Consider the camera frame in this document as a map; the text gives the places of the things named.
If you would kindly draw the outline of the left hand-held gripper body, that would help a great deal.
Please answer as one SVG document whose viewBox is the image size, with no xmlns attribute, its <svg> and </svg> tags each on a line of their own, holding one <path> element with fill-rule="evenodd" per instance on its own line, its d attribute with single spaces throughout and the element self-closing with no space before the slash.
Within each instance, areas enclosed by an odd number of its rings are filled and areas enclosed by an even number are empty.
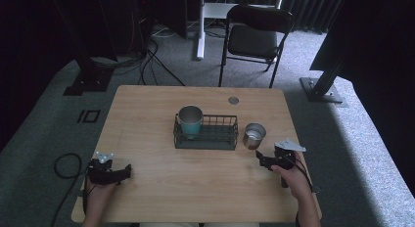
<svg viewBox="0 0 415 227">
<path fill-rule="evenodd" d="M 113 153 L 95 153 L 87 168 L 87 176 L 92 183 L 108 185 L 116 182 L 116 174 L 112 171 L 113 156 Z"/>
</svg>

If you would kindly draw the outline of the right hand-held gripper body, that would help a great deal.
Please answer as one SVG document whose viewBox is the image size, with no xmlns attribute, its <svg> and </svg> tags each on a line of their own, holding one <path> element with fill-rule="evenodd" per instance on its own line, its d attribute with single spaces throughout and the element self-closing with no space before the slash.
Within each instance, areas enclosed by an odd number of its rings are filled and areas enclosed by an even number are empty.
<svg viewBox="0 0 415 227">
<path fill-rule="evenodd" d="M 274 143 L 274 157 L 271 159 L 271 168 L 279 166 L 285 170 L 296 168 L 298 172 L 307 178 L 307 172 L 300 159 L 297 158 L 297 152 L 304 152 L 305 148 L 295 144 L 290 139 Z"/>
</svg>

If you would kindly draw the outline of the black wire basket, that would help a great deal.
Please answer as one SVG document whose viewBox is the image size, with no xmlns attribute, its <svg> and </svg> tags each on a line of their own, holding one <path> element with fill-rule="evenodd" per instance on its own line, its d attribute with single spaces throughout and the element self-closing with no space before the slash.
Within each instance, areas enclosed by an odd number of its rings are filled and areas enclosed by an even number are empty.
<svg viewBox="0 0 415 227">
<path fill-rule="evenodd" d="M 235 115 L 205 114 L 199 133 L 187 135 L 176 115 L 173 135 L 176 149 L 233 151 L 238 143 L 238 118 Z"/>
</svg>

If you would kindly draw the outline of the teal metal cup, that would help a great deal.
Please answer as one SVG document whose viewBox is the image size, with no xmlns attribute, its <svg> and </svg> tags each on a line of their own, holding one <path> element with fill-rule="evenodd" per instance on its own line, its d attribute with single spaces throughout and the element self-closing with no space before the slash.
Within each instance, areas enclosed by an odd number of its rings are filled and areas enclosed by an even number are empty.
<svg viewBox="0 0 415 227">
<path fill-rule="evenodd" d="M 178 113 L 178 121 L 182 133 L 187 139 L 196 139 L 200 133 L 204 114 L 202 110 L 193 105 L 183 107 Z"/>
</svg>

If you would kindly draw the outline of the person's left hand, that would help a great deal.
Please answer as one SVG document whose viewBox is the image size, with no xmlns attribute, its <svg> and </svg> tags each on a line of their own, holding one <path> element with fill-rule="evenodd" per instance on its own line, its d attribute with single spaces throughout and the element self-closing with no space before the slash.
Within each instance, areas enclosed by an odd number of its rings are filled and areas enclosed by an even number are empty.
<svg viewBox="0 0 415 227">
<path fill-rule="evenodd" d="M 117 183 L 96 184 L 90 179 L 86 182 L 86 207 L 92 210 L 105 209 L 112 198 Z"/>
</svg>

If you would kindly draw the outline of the person's right hand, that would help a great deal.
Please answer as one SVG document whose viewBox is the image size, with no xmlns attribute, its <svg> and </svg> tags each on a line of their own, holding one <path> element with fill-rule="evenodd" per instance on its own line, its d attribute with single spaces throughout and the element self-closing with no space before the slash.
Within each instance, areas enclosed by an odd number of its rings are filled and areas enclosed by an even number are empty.
<svg viewBox="0 0 415 227">
<path fill-rule="evenodd" d="M 295 167 L 290 170 L 285 170 L 279 166 L 273 166 L 272 169 L 287 182 L 289 188 L 291 189 L 292 195 L 295 191 L 305 189 L 310 191 L 307 178 L 304 178 Z"/>
</svg>

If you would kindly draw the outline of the silver steel cup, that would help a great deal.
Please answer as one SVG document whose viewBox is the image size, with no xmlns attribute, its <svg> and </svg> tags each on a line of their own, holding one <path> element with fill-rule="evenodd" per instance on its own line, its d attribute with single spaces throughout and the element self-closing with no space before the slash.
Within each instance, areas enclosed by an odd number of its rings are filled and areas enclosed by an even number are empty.
<svg viewBox="0 0 415 227">
<path fill-rule="evenodd" d="M 243 144 L 249 150 L 256 150 L 266 136 L 266 129 L 260 123 L 249 123 L 245 128 Z"/>
</svg>

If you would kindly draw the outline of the black stand with metal base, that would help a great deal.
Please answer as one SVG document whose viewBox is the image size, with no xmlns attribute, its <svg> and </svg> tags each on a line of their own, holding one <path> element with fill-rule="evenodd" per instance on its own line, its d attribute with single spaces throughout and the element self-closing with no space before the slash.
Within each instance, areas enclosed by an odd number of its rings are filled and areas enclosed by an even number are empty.
<svg viewBox="0 0 415 227">
<path fill-rule="evenodd" d="M 344 64 L 344 58 L 336 58 L 319 78 L 300 78 L 300 84 L 309 102 L 332 103 L 339 108 L 347 107 L 346 100 L 334 86 L 335 79 L 341 72 Z"/>
</svg>

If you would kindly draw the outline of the black folding chair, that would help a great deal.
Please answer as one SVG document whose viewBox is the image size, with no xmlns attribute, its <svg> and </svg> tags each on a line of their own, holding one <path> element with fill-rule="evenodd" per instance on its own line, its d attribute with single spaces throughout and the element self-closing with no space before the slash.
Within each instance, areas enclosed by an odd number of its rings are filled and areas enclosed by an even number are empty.
<svg viewBox="0 0 415 227">
<path fill-rule="evenodd" d="M 294 16 L 274 7 L 236 5 L 225 21 L 218 86 L 222 85 L 228 60 L 267 64 L 264 72 L 272 71 L 269 87 L 275 81 L 285 41 L 294 27 Z"/>
</svg>

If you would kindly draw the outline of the dark cloth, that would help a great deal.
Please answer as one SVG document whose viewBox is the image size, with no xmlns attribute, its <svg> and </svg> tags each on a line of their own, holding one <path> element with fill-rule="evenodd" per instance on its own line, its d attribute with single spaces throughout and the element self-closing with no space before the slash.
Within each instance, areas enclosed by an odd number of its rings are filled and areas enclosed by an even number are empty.
<svg viewBox="0 0 415 227">
<path fill-rule="evenodd" d="M 415 196 L 415 0 L 345 0 L 311 68 L 352 83 Z"/>
</svg>

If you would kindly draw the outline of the dark pleated curtain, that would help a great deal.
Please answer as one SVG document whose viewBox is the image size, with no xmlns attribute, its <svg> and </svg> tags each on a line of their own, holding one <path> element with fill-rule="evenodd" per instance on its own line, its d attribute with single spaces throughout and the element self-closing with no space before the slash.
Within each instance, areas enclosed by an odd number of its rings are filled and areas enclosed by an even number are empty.
<svg viewBox="0 0 415 227">
<path fill-rule="evenodd" d="M 332 26 L 344 0 L 226 0 L 245 5 L 275 6 L 294 16 L 294 30 L 326 33 Z"/>
</svg>

